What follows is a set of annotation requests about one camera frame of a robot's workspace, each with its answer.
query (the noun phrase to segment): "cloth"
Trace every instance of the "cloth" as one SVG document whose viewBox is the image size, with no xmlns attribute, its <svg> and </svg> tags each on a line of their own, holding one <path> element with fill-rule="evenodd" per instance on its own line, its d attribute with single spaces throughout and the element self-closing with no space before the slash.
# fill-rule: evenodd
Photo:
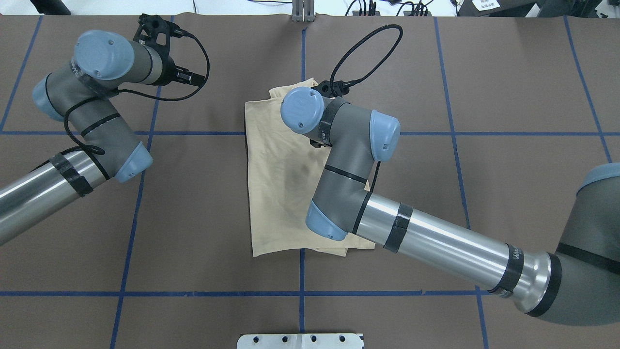
<svg viewBox="0 0 620 349">
<path fill-rule="evenodd" d="M 374 243 L 348 234 L 332 241 L 306 227 L 306 214 L 330 148 L 315 149 L 280 117 L 288 91 L 317 86 L 314 79 L 273 88 L 270 99 L 246 103 L 247 187 L 250 195 L 252 254 L 310 248 L 346 256 L 348 248 L 373 249 Z"/>
</svg>

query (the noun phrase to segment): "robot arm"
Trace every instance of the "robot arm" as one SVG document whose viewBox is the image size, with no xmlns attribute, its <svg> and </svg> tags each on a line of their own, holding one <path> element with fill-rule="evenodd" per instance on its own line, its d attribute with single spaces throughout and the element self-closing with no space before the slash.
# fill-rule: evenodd
<svg viewBox="0 0 620 349">
<path fill-rule="evenodd" d="M 355 233 L 510 298 L 542 320 L 569 325 L 620 321 L 620 164 L 588 175 L 555 254 L 524 252 L 412 207 L 365 191 L 375 161 L 387 161 L 398 120 L 296 88 L 284 123 L 331 146 L 306 225 L 332 240 Z"/>
<path fill-rule="evenodd" d="M 176 66 L 169 56 L 171 37 L 195 39 L 192 34 L 159 16 L 143 14 L 138 22 L 134 41 L 101 30 L 82 34 L 71 61 L 34 88 L 37 107 L 64 122 L 67 131 L 68 122 L 73 124 L 86 144 L 68 131 L 77 147 L 0 189 L 0 245 L 106 180 L 114 177 L 124 183 L 153 163 L 109 101 L 118 94 L 119 85 L 163 86 L 176 81 L 198 86 L 196 93 L 205 84 L 205 76 Z M 157 43 L 159 35 L 166 37 L 165 45 Z"/>
</svg>

